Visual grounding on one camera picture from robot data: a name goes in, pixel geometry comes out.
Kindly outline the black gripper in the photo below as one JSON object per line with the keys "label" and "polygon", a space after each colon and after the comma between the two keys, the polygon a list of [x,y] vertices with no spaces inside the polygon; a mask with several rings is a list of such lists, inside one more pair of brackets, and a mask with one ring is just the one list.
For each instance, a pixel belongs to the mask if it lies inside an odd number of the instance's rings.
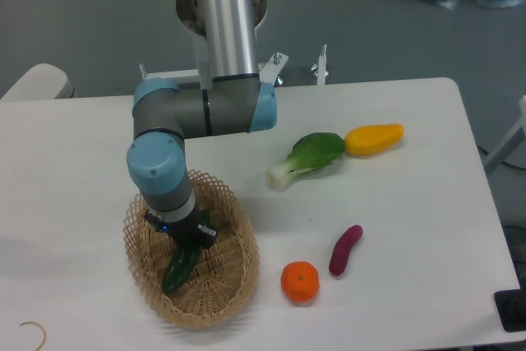
{"label": "black gripper", "polygon": [[217,240],[217,229],[210,225],[200,224],[199,210],[194,210],[186,218],[174,222],[163,221],[149,210],[146,211],[144,218],[155,232],[165,233],[176,244],[193,242],[204,249],[210,249]]}

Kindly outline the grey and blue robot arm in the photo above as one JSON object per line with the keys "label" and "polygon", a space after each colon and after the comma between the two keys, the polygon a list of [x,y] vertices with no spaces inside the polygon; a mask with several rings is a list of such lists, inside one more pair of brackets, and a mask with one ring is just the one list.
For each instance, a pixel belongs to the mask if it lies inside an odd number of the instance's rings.
{"label": "grey and blue robot arm", "polygon": [[275,89],[261,79],[256,60],[256,6],[257,0],[193,0],[209,60],[201,88],[181,90],[162,77],[136,88],[128,172],[147,204],[147,221],[176,242],[210,248],[218,237],[201,222],[186,140],[264,131],[277,122]]}

